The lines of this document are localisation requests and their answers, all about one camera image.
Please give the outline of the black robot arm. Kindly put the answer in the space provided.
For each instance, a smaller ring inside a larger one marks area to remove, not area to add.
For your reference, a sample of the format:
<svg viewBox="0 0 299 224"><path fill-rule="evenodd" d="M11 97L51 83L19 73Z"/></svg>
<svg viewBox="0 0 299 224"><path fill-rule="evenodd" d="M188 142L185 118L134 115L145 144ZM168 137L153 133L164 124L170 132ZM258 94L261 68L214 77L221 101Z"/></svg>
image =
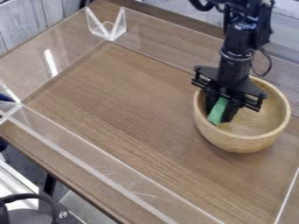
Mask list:
<svg viewBox="0 0 299 224"><path fill-rule="evenodd" d="M208 121L228 123L241 108L258 111L265 91L253 83L254 52L262 50L272 34L273 0L188 0L197 11L222 14L224 42L216 67L196 66L192 85L202 89Z"/></svg>

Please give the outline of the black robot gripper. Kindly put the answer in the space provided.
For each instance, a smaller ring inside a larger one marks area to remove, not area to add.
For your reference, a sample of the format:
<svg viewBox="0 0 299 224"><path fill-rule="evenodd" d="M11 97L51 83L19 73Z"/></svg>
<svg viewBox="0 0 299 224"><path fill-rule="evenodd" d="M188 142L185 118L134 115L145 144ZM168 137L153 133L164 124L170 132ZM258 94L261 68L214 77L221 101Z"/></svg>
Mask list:
<svg viewBox="0 0 299 224"><path fill-rule="evenodd" d="M190 79L190 84L202 89L205 93L205 110L206 114L210 113L212 108L220 97L229 101L224 109L221 121L229 123L233 119L238 109L245 107L253 111L261 109L262 100L266 98L264 90L253 83L249 77L237 82L232 80L225 83L217 78L216 67L196 66L193 68L194 75Z"/></svg>

